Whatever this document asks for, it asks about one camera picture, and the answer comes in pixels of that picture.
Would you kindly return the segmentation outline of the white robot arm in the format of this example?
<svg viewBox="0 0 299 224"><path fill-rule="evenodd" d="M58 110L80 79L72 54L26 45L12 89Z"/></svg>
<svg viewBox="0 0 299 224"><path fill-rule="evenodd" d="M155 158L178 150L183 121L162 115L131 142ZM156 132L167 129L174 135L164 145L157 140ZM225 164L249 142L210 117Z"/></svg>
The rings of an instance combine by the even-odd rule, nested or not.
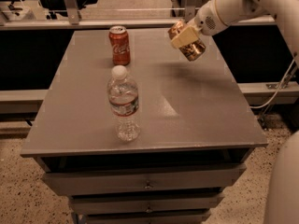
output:
<svg viewBox="0 0 299 224"><path fill-rule="evenodd" d="M231 24L269 14L299 65L299 0L210 0L195 17L169 36L180 49L199 40L200 35L215 35ZM263 224L299 224L299 132L281 147L269 182Z"/></svg>

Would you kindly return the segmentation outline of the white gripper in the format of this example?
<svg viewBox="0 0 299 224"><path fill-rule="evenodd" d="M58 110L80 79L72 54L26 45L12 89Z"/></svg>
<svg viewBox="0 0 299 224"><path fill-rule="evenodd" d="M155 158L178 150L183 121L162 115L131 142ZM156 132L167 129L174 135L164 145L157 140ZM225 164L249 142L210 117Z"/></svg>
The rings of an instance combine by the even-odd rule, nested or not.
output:
<svg viewBox="0 0 299 224"><path fill-rule="evenodd" d="M200 34L216 35L228 28L221 20L216 7L216 0L210 0L199 8L194 18L199 28L187 25L182 30L171 29L171 45L175 48L187 46L199 39Z"/></svg>

